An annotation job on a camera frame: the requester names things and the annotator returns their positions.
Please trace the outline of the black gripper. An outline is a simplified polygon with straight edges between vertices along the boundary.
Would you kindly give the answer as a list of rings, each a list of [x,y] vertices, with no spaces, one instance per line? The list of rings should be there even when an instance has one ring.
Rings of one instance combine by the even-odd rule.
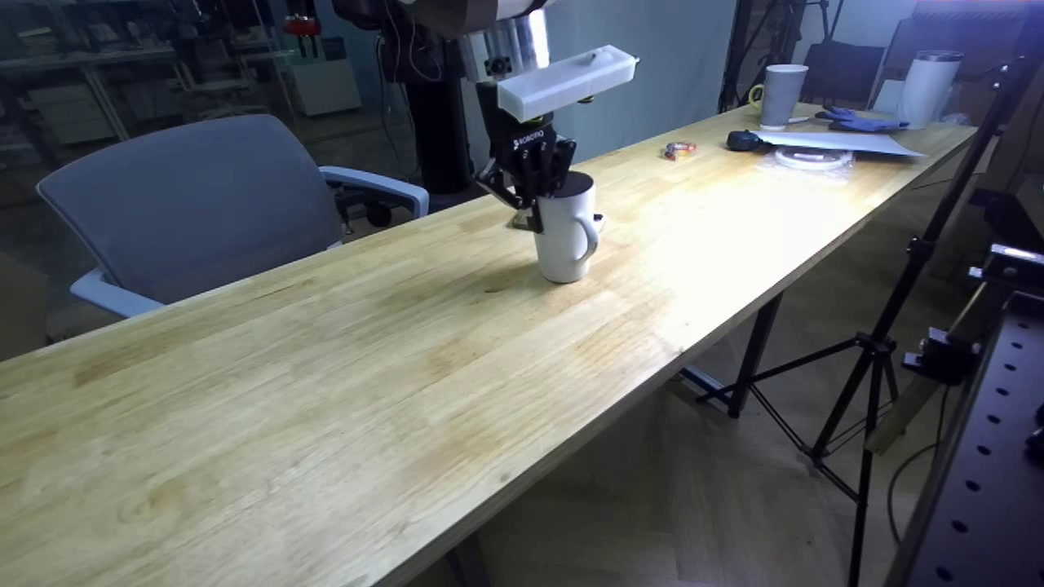
[[[534,204],[534,189],[551,195],[564,185],[578,144],[555,129],[555,118],[515,120],[494,108],[494,87],[480,84],[489,163],[475,183],[515,212]]]

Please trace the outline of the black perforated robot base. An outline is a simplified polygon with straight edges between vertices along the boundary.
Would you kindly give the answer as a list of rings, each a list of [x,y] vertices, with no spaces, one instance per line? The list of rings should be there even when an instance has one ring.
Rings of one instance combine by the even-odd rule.
[[[1044,587],[1044,256],[994,243],[977,371],[884,587]]]

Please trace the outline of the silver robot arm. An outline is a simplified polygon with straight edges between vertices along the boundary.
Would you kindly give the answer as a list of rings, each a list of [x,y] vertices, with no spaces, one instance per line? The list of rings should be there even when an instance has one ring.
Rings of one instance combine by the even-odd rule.
[[[573,144],[551,113],[515,120],[499,108],[499,84],[549,65],[543,5],[551,0],[401,0],[403,13],[461,44],[464,70],[475,87],[489,163],[475,183],[515,212],[561,185]]]

